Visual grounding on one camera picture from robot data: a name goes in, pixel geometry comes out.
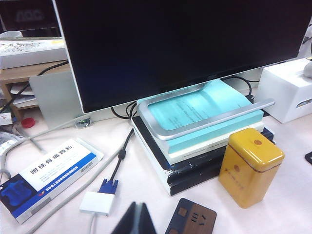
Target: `gray cable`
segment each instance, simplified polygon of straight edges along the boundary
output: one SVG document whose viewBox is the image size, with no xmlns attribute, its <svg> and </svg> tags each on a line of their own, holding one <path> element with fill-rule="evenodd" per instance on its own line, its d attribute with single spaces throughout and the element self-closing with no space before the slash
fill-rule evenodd
<svg viewBox="0 0 312 234">
<path fill-rule="evenodd" d="M 8 148 L 3 152 L 3 154 L 2 154 L 1 157 L 0 157 L 0 162 L 1 162 L 1 164 L 0 164 L 0 169 L 1 169 L 1 170 L 0 170 L 0 173 L 1 173 L 0 182 L 2 181 L 2 174 L 3 174 L 3 173 L 5 173 L 5 174 L 8 176 L 8 179 L 11 178 L 11 174 L 9 173 L 9 171 L 8 171 L 8 170 L 6 169 L 6 167 L 5 167 L 6 155 L 7 155 L 7 153 L 8 153 L 10 150 L 12 150 L 12 149 L 15 148 L 16 146 L 22 144 L 23 142 L 25 142 L 25 141 L 27 141 L 27 140 L 31 140 L 31 139 L 33 139 L 33 138 L 35 138 L 35 137 L 39 137 L 39 136 L 41 136 L 41 135 L 43 135 L 43 134 L 46 134 L 46 133 L 49 133 L 49 132 L 54 131 L 54 130 L 56 130 L 56 129 L 59 129 L 59 128 L 61 128 L 61 127 L 65 126 L 65 125 L 67 125 L 67 124 L 72 123 L 72 122 L 75 122 L 75 121 L 79 121 L 79 120 L 81 120 L 81 119 L 84 119 L 84 118 L 88 117 L 89 115 L 90 115 L 90 113 L 87 114 L 87 115 L 83 115 L 83 116 L 77 117 L 77 118 L 75 118 L 75 119 L 71 119 L 70 121 L 67 121 L 67 122 L 65 122 L 65 123 L 63 123 L 63 124 L 60 124 L 59 126 L 56 126 L 56 127 L 54 127 L 54 128 L 45 130 L 45 131 L 43 131 L 43 132 L 41 132 L 41 133 L 38 133 L 38 134 L 35 134 L 35 135 L 33 135 L 33 136 L 30 136 L 30 137 L 26 137 L 26 138 L 24 138 L 24 139 L 21 139 L 20 141 L 15 142 L 15 143 L 12 144 L 10 147 L 8 147 Z"/>
<path fill-rule="evenodd" d="M 92 213 L 92 216 L 90 218 L 90 221 L 89 221 L 89 225 L 88 225 L 88 234 L 91 234 L 92 233 L 92 224 L 93 224 L 93 220 L 96 218 L 96 213 Z"/>
<path fill-rule="evenodd" d="M 96 177 L 113 161 L 115 157 L 117 157 L 119 151 L 121 150 L 123 144 L 118 148 L 118 150 L 110 156 L 104 163 L 99 167 L 99 169 L 93 174 L 93 176 L 84 184 L 82 185 L 77 191 L 71 194 L 68 198 L 62 201 L 59 205 L 57 205 L 53 210 L 47 213 L 32 229 L 30 229 L 26 234 L 34 233 L 48 218 L 50 218 L 56 211 L 66 205 L 70 200 L 72 200 L 75 196 L 81 193 L 85 188 L 87 188 L 95 179 Z"/>
<path fill-rule="evenodd" d="M 19 134 L 21 134 L 23 137 L 29 137 L 29 135 L 24 131 L 24 129 L 22 129 L 21 127 L 16 127 L 16 130 L 19 132 Z M 29 139 L 34 146 L 37 147 L 38 150 L 40 150 L 41 153 L 43 153 L 44 155 L 47 153 L 34 139 Z"/>
</svg>

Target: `outlet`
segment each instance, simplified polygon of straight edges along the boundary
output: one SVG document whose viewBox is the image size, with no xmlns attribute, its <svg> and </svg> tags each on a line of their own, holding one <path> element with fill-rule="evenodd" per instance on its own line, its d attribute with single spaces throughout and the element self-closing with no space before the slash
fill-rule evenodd
<svg viewBox="0 0 312 234">
<path fill-rule="evenodd" d="M 166 234 L 211 234 L 215 219 L 215 211 L 182 198 Z"/>
</svg>

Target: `monitor screen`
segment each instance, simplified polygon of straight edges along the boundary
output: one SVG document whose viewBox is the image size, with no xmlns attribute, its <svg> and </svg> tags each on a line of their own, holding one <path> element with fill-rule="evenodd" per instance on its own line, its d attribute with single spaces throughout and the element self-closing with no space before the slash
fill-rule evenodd
<svg viewBox="0 0 312 234">
<path fill-rule="evenodd" d="M 297 57 L 311 0 L 55 0 L 84 112 Z"/>
</svg>

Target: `white desk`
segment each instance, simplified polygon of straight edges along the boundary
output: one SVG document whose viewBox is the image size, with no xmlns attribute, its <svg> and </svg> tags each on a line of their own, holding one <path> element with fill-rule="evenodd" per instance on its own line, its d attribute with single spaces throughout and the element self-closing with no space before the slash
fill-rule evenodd
<svg viewBox="0 0 312 234">
<path fill-rule="evenodd" d="M 28 130 L 30 135 L 46 129 L 42 117 L 37 116 L 35 119 L 35 126 Z M 277 146 L 285 152 L 286 157 L 262 202 L 248 209 L 238 207 L 216 178 L 169 197 L 138 139 L 133 137 L 127 147 L 127 156 L 116 175 L 119 184 L 112 214 L 110 217 L 97 217 L 95 233 L 110 234 L 130 203 L 136 201 L 147 203 L 157 233 L 163 234 L 182 197 L 217 212 L 214 234 L 312 233 L 312 165 L 304 159 L 304 155 L 312 151 L 312 115 L 286 124 L 280 124 L 272 117 L 265 117 L 263 121 L 275 132 Z M 105 160 L 125 140 L 130 129 L 128 121 L 114 118 L 93 123 L 85 129 L 57 130 L 38 137 L 37 141 L 49 151 L 65 140 L 80 137 L 102 150 Z M 14 175 L 40 156 L 32 143 L 24 143 L 8 154 L 8 169 Z M 115 159 L 85 191 L 97 191 L 103 179 L 110 177 L 116 163 Z M 87 181 L 97 167 L 98 165 L 22 225 L 1 204 L 1 233 L 25 233 Z M 83 195 L 84 192 L 61 208 L 36 233 L 87 233 L 91 215 L 78 210 Z"/>
</svg>

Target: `medicine box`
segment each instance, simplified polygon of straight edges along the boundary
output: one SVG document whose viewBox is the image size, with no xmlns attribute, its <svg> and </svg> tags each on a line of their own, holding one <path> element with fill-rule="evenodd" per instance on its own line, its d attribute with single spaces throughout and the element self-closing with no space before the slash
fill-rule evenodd
<svg viewBox="0 0 312 234">
<path fill-rule="evenodd" d="M 21 224 L 103 158 L 81 139 L 71 139 L 0 185 L 0 199 Z"/>
</svg>

